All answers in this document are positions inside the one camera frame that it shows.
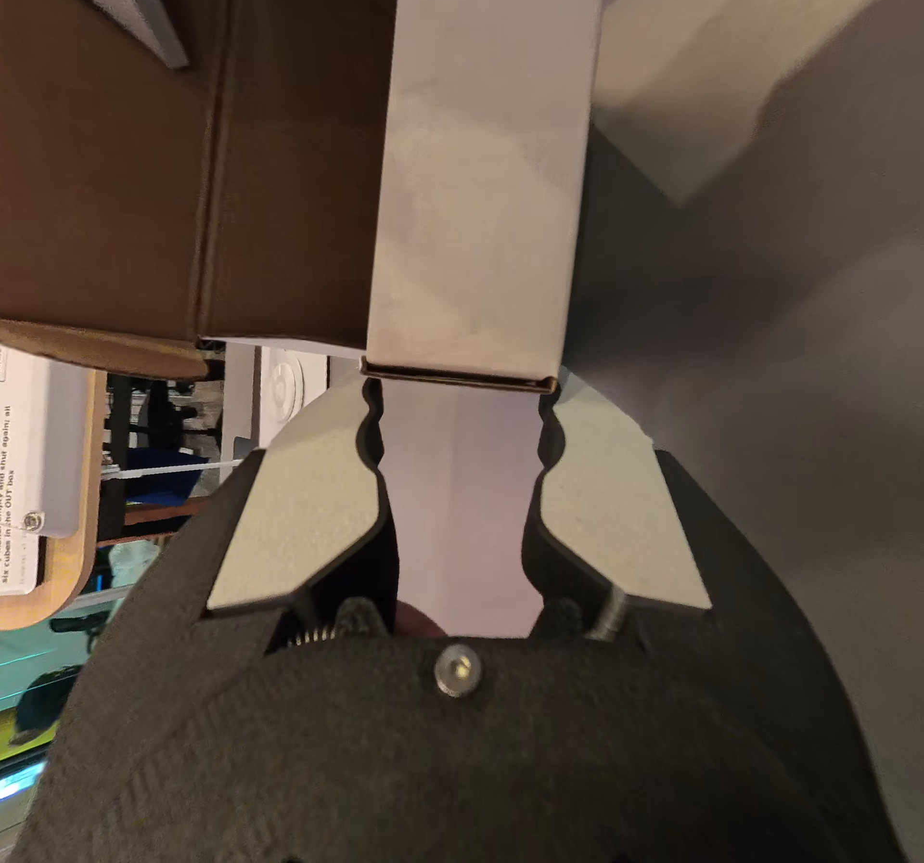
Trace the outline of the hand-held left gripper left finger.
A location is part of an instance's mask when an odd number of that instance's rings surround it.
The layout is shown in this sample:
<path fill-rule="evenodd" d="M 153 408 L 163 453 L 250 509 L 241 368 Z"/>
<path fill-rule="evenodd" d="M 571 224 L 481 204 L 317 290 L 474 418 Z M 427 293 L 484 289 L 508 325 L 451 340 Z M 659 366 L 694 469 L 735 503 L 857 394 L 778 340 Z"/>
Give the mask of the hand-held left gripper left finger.
<path fill-rule="evenodd" d="M 320 633 L 345 602 L 362 599 L 394 632 L 399 554 L 380 470 L 384 413 L 381 381 L 355 375 L 283 426 L 260 459 L 207 615 L 281 609 Z"/>

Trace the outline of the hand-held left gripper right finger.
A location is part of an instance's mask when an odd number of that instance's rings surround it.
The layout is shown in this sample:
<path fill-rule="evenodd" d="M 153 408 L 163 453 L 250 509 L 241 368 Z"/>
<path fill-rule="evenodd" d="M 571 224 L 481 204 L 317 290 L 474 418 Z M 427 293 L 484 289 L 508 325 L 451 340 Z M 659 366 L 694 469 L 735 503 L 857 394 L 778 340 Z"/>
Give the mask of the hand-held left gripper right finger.
<path fill-rule="evenodd" d="M 712 609 L 653 441 L 561 369 L 539 400 L 539 476 L 526 516 L 526 578 L 542 597 L 534 635 L 614 639 L 636 609 Z"/>

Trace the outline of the white cardboard box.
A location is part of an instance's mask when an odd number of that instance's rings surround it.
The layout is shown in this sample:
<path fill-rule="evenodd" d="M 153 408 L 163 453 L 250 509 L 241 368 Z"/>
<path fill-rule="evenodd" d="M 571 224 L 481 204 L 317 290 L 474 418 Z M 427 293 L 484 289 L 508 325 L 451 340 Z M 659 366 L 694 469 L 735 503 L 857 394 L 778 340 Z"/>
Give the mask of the white cardboard box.
<path fill-rule="evenodd" d="M 601 2 L 2 0 L 2 347 L 353 351 L 388 441 L 412 391 L 548 395 Z"/>

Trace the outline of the white round device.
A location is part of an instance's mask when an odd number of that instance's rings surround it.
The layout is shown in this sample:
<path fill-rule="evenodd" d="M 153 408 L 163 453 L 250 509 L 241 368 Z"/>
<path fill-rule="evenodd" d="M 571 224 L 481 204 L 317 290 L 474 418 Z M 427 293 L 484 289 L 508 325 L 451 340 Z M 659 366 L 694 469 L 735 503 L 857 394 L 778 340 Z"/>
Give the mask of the white round device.
<path fill-rule="evenodd" d="M 299 357 L 288 350 L 271 350 L 260 376 L 261 413 L 283 425 L 304 405 L 304 372 Z"/>

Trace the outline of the wooden instruction board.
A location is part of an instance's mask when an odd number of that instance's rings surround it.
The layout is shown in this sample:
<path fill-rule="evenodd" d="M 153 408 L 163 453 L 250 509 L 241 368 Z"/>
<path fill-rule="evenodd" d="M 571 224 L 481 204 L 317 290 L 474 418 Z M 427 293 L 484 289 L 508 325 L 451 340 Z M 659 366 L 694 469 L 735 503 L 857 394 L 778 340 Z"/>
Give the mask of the wooden instruction board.
<path fill-rule="evenodd" d="M 69 605 L 96 554 L 106 373 L 2 348 L 3 631 Z"/>

